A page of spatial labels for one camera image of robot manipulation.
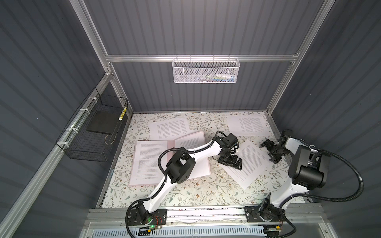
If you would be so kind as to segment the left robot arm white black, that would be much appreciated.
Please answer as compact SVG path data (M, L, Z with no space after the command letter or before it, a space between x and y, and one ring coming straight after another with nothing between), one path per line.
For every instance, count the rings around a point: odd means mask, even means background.
M137 211L141 224L151 222L156 210L165 196L178 184L190 178L196 164L203 159L217 156L218 163L242 169L243 160L237 155L239 142L236 136L215 136L209 143L194 149L171 148L165 150L158 158L158 166L163 178L153 192L144 199L135 201L131 208Z

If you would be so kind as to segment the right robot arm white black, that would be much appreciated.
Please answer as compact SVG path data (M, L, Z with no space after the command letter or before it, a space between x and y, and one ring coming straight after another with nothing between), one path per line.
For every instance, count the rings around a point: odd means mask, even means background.
M289 179L277 191L268 195L262 202L259 212L271 214L278 208L286 209L290 204L287 198L295 198L298 193L306 193L326 184L330 155L313 149L304 141L289 136L279 139L278 143L266 140L260 144L268 150L270 161L278 163L287 154L292 158L289 165Z

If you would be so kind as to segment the printed paper sheet back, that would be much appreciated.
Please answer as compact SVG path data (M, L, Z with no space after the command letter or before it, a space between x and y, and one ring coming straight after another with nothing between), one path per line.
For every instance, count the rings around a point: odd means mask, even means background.
M191 133L184 117L155 122L149 125L151 140L175 140Z

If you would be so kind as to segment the printed paper sheets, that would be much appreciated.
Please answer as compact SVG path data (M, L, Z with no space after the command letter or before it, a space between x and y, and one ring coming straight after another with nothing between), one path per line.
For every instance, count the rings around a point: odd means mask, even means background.
M270 136L271 131L260 116L229 116L229 131L236 136Z

